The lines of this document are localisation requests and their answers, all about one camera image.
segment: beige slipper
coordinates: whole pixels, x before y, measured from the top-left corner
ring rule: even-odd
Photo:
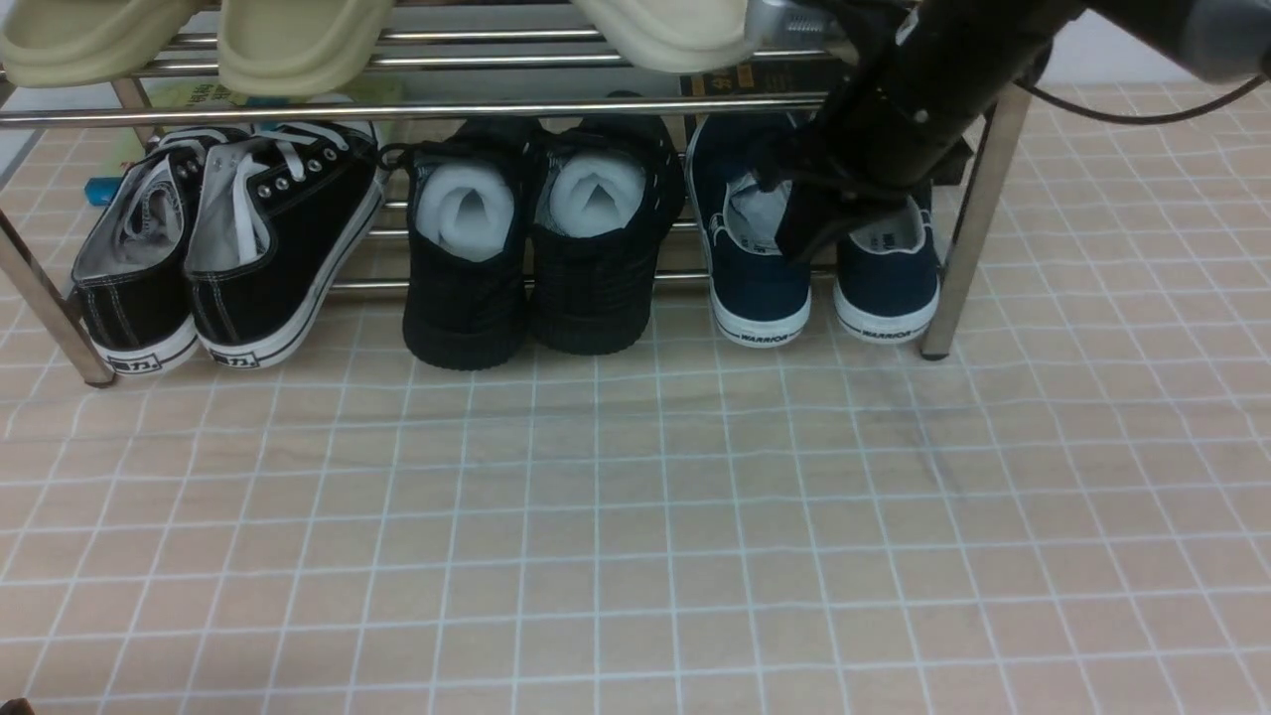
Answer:
[[[18,0],[0,29],[0,55],[18,86],[117,79],[158,55],[201,0]]]
[[[746,0],[573,0],[630,63],[690,74],[749,58]]]
[[[221,84],[254,97],[333,91],[366,67],[394,0],[224,0]]]

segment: white padding inside shoe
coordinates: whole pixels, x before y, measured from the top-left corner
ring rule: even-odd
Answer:
[[[498,255],[507,243],[516,201],[488,164],[454,161],[423,184],[416,226],[428,240],[468,260]]]
[[[644,201],[644,169],[615,154],[580,151],[552,184],[550,210],[561,232],[592,237],[627,227]]]

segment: rack leg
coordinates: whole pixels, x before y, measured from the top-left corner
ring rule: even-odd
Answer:
[[[953,229],[941,305],[920,347],[927,361],[943,361],[953,348],[953,335],[962,319],[962,309],[966,307],[971,281],[975,279],[975,269],[980,264],[984,241],[998,211],[1031,103],[1031,94],[1018,86],[1009,86],[1002,93],[984,128],[975,168],[971,169],[971,182]]]
[[[123,77],[112,80],[111,89],[114,89],[114,95],[119,99],[119,105],[125,109],[151,108],[150,95],[146,94],[146,88],[142,86],[140,79]],[[163,136],[163,127],[135,126],[132,131],[137,132],[137,140],[141,141],[141,146],[147,146],[150,141]]]
[[[53,335],[57,345],[66,353],[89,387],[109,387],[114,384],[114,372],[102,361],[88,333],[75,319],[71,305],[62,298],[57,286],[39,267],[22,236],[0,211],[0,271],[4,271],[18,293],[31,305],[31,309]]]

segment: black sneaker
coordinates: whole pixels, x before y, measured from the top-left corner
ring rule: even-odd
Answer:
[[[839,241],[834,310],[852,334],[895,344],[920,335],[941,301],[932,187],[899,213]]]
[[[630,347],[648,325],[662,240],[684,210],[666,122],[602,116],[547,141],[530,328],[574,354]]]
[[[119,375],[170,371],[198,334],[182,260],[198,212],[210,150],[239,141],[231,127],[174,131],[123,174],[114,198],[75,257],[71,278],[102,357]]]
[[[411,175],[411,287],[402,333],[450,371],[507,363],[525,342],[525,244],[543,184],[536,119],[473,119],[445,142],[400,149]]]
[[[370,122],[285,122],[208,155],[186,276],[214,361],[268,368],[300,345],[384,201],[379,150]]]

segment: beige floor tile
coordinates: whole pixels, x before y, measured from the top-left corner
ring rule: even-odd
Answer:
[[[1110,130],[1038,107],[941,366],[839,333],[819,283],[777,351],[667,290],[623,353],[463,376],[412,359],[399,306],[348,300],[280,370],[202,357],[88,394],[0,284],[0,692],[41,715],[1256,711],[1266,108]],[[0,194],[55,276],[112,136],[47,132]]]

